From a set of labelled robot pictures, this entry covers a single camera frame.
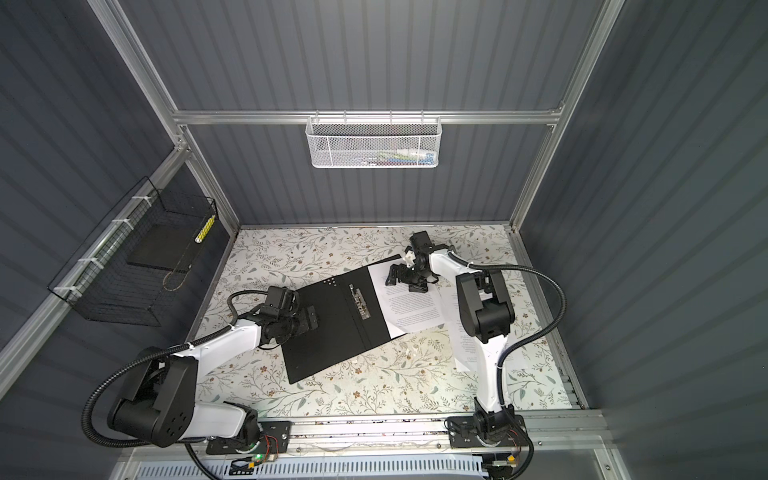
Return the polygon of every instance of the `white paper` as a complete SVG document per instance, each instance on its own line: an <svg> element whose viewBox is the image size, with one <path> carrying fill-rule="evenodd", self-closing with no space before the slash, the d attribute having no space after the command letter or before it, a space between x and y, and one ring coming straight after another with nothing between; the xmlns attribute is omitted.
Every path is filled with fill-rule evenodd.
<svg viewBox="0 0 768 480"><path fill-rule="evenodd" d="M408 291L406 283L394 286L384 284L389 267L397 263L402 263L402 260L368 266L389 336L395 338L443 323L442 298L435 287L430 286L427 293L414 293Z"/></svg>
<svg viewBox="0 0 768 480"><path fill-rule="evenodd" d="M470 337L462 325L461 316L458 313L458 290L454 285L444 285L440 289L442 297L442 310L445 314L445 326L448 328L448 338L453 348L453 356L456 361L456 369L459 372L477 372L478 347L474 338ZM491 298L490 293L480 293L480 300ZM507 345L517 342L514 329L510 329L507 337ZM508 369L525 370L528 362L522 354L522 349L517 349L507 357L505 365Z"/></svg>

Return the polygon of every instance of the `corrugated wall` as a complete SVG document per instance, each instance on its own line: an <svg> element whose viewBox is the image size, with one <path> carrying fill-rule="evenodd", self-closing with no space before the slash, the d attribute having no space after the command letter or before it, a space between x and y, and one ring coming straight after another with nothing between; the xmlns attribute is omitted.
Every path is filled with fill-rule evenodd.
<svg viewBox="0 0 768 480"><path fill-rule="evenodd" d="M493 111L560 104L601 2L122 5L182 110ZM192 127L244 224L508 220L544 130L446 127L434 170L342 171L299 127Z"/></svg>
<svg viewBox="0 0 768 480"><path fill-rule="evenodd" d="M768 475L766 18L630 2L522 229L636 480Z"/></svg>
<svg viewBox="0 0 768 480"><path fill-rule="evenodd" d="M2 345L91 229L172 146L87 2L0 2ZM185 167L169 188L200 194ZM82 435L84 401L146 346L184 340L228 238L217 223L175 322L153 328L67 315L0 400L0 477L108 477L119 451ZM97 408L102 432L112 395Z"/></svg>

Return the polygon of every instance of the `yellow connector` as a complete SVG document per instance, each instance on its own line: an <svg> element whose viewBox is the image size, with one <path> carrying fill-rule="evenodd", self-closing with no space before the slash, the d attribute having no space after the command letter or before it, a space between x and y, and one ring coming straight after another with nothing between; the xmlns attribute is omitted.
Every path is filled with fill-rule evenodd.
<svg viewBox="0 0 768 480"><path fill-rule="evenodd" d="M197 237L195 237L195 243L203 243L203 239L206 235L208 235L210 228L214 225L214 221L216 221L216 215L211 215L208 221L205 223L205 226L203 226L203 229L200 230L200 232L197 234Z"/></svg>

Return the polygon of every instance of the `leaf pattern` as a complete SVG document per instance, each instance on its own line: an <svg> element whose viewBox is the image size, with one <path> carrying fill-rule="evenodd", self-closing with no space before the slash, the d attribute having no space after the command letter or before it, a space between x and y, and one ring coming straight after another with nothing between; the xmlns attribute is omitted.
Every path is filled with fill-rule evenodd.
<svg viewBox="0 0 768 480"><path fill-rule="evenodd" d="M402 252L416 227L243 230L235 241L214 296L197 331L201 337L230 321L227 297L269 285L296 289ZM478 263L514 263L499 225L426 227L435 243L448 243ZM518 337L536 331L538 318L519 272L504 277L517 319ZM260 300L235 299L243 312ZM508 370L515 408L569 409L571 404L546 339L523 349L528 363ZM467 412L474 408L477 377L455 368L444 326L399 337L290 385L280 348L252 350L210 372L197 398L249 405L262 418L305 415Z"/></svg>

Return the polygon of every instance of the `wire mesh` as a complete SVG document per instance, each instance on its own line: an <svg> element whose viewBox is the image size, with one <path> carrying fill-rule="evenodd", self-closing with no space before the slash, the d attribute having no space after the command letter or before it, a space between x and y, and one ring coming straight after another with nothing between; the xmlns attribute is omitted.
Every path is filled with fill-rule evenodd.
<svg viewBox="0 0 768 480"><path fill-rule="evenodd" d="M199 249L192 248L197 232L216 213L213 200L170 190L153 190L124 219L112 235L85 262L70 286L49 287L85 319L159 326L169 313ZM175 267L162 270L138 266L128 257L155 226L187 229L185 247L178 249ZM195 252L193 256L187 251Z"/></svg>
<svg viewBox="0 0 768 480"><path fill-rule="evenodd" d="M324 124L310 118L306 139L318 168L437 167L442 125Z"/></svg>

